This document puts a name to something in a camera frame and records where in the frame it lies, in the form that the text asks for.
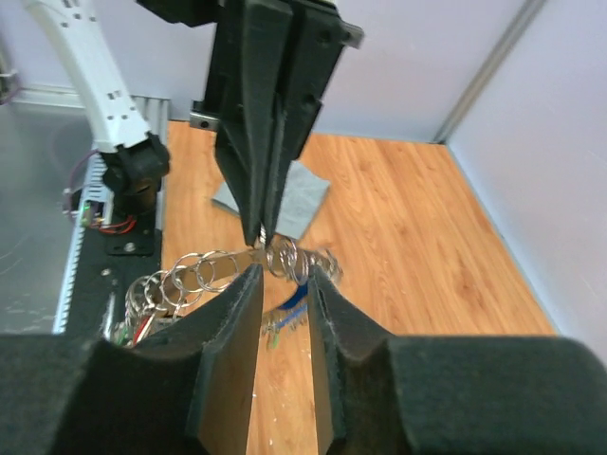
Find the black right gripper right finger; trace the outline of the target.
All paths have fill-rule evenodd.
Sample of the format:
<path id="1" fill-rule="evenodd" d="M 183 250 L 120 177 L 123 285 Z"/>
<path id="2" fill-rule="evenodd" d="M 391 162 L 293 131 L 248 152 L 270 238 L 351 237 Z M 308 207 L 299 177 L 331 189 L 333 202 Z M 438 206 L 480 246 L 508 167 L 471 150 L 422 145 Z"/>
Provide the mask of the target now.
<path id="1" fill-rule="evenodd" d="M 398 336 L 308 282 L 321 454 L 602 454 L 606 370 L 568 337 Z"/>

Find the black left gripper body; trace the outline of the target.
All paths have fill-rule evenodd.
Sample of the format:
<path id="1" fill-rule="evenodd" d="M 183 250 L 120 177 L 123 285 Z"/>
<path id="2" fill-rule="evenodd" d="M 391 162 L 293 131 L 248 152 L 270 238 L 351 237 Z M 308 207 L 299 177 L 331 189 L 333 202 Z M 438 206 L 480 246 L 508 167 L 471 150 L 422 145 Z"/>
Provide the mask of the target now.
<path id="1" fill-rule="evenodd" d="M 214 42 L 204 97 L 204 108 L 219 117 L 233 45 L 230 43 L 230 18 L 228 1 L 144 1 L 142 6 L 170 24 L 202 27 L 215 24 Z M 343 49 L 360 46 L 364 33 L 360 27 L 342 20 Z"/>

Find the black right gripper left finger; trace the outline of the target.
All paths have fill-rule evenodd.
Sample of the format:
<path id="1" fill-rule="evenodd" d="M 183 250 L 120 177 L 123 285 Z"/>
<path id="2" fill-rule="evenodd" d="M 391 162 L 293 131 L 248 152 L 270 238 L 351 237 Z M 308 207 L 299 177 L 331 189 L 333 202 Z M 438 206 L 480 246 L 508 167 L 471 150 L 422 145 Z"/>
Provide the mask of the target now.
<path id="1" fill-rule="evenodd" d="M 132 348 L 100 337 L 1 339 L 5 454 L 243 454 L 264 272 Z"/>

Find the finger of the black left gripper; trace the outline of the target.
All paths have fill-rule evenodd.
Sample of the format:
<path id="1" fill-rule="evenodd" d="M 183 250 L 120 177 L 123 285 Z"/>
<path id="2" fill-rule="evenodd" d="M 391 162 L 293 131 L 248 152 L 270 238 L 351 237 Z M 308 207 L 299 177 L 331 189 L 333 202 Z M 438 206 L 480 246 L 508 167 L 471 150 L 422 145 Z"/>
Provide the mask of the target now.
<path id="1" fill-rule="evenodd" d="M 292 9 L 284 1 L 228 1 L 233 53 L 215 142 L 219 169 L 255 243 L 264 215 L 273 109 Z"/>
<path id="2" fill-rule="evenodd" d="M 343 51 L 343 23 L 334 4 L 291 1 L 293 17 L 281 56 L 263 226 L 276 227 L 290 163 L 307 142 L 322 108 L 322 96 Z"/>

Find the silver key with blue tag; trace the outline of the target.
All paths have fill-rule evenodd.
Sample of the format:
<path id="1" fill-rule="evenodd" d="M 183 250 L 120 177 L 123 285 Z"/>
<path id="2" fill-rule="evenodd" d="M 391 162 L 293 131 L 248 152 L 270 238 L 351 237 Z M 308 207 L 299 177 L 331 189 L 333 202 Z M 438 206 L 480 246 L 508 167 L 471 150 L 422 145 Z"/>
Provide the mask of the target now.
<path id="1" fill-rule="evenodd" d="M 308 284 L 297 287 L 283 304 L 275 309 L 274 329 L 280 332 L 287 327 L 296 327 L 307 317 Z"/>

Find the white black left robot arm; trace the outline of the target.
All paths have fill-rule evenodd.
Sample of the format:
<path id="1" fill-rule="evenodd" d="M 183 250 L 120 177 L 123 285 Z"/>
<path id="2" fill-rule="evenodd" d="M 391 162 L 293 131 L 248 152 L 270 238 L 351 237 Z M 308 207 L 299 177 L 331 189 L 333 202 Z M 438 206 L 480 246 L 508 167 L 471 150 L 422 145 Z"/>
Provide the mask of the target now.
<path id="1" fill-rule="evenodd" d="M 214 25 L 195 124 L 215 132 L 214 156 L 239 209 L 245 243 L 274 237 L 290 164 L 299 158 L 346 47 L 363 30 L 331 1 L 147 1 L 170 24 Z M 83 103 L 116 207 L 148 211 L 170 155 L 137 109 L 90 1 L 27 1 Z"/>

